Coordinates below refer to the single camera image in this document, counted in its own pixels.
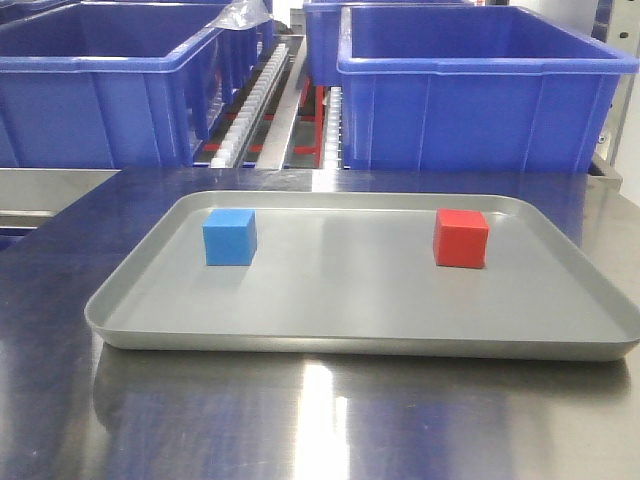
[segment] stainless steel table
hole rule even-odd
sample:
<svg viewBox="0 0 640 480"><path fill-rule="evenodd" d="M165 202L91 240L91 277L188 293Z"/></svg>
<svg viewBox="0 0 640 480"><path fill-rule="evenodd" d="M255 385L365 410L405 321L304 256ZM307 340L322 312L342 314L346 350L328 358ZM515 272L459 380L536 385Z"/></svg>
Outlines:
<svg viewBox="0 0 640 480"><path fill-rule="evenodd" d="M0 253L1 479L639 478L640 349L576 364L103 346L89 296L210 189L519 197L640 303L640 209L586 176L124 171Z"/></svg>

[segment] plastic bin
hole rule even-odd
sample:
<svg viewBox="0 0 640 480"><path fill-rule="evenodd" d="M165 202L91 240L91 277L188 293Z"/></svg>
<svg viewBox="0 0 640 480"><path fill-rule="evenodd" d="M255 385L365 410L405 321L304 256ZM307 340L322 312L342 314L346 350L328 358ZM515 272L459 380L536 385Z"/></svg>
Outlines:
<svg viewBox="0 0 640 480"><path fill-rule="evenodd" d="M638 60L518 7L346 7L354 169L586 172Z"/></svg>
<svg viewBox="0 0 640 480"><path fill-rule="evenodd" d="M20 20L72 0L0 0L0 24Z"/></svg>
<svg viewBox="0 0 640 480"><path fill-rule="evenodd" d="M221 6L89 2L0 26L0 166L186 166L224 107Z"/></svg>
<svg viewBox="0 0 640 480"><path fill-rule="evenodd" d="M315 85L339 86L340 74L336 70L338 59L338 37L340 33L340 10L344 6L368 5L372 3L416 3L425 5L461 4L467 0L369 0L367 2L345 2L335 0L307 0L302 8L307 22L309 42L309 67Z"/></svg>

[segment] metal tray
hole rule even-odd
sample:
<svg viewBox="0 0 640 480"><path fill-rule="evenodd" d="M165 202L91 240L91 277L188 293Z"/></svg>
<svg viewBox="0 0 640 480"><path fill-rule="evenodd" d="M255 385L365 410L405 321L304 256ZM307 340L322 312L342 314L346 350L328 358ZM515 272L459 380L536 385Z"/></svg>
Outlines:
<svg viewBox="0 0 640 480"><path fill-rule="evenodd" d="M255 208L249 267L207 267L214 207ZM437 208L481 210L487 268L437 267ZM89 300L131 349L613 360L640 312L533 206L507 197L202 192L178 201Z"/></svg>

